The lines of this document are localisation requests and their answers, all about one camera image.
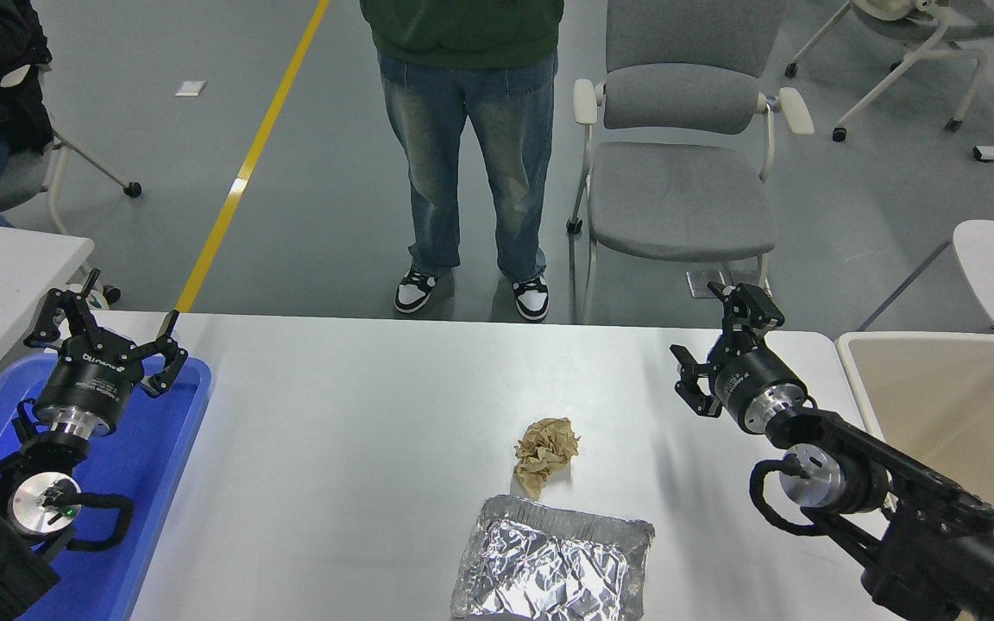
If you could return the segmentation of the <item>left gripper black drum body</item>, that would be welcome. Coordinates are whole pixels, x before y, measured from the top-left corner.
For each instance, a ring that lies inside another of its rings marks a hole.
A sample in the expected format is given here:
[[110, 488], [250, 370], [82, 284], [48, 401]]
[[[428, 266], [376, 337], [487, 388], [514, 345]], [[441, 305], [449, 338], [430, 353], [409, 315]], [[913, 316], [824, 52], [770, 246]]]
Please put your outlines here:
[[128, 398], [143, 378], [142, 363], [128, 358], [134, 348], [135, 342], [122, 336], [100, 336], [98, 345], [86, 336], [67, 338], [36, 398], [36, 419], [52, 427], [56, 414], [75, 410], [97, 417], [100, 429], [118, 428]]

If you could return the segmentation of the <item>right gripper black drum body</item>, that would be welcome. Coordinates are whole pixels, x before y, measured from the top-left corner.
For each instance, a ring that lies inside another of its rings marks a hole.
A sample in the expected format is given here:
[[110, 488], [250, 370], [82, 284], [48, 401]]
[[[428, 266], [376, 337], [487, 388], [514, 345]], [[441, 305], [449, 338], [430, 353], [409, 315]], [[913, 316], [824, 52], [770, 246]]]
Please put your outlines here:
[[740, 427], [765, 427], [801, 403], [801, 381], [773, 351], [754, 349], [721, 363], [715, 397]]

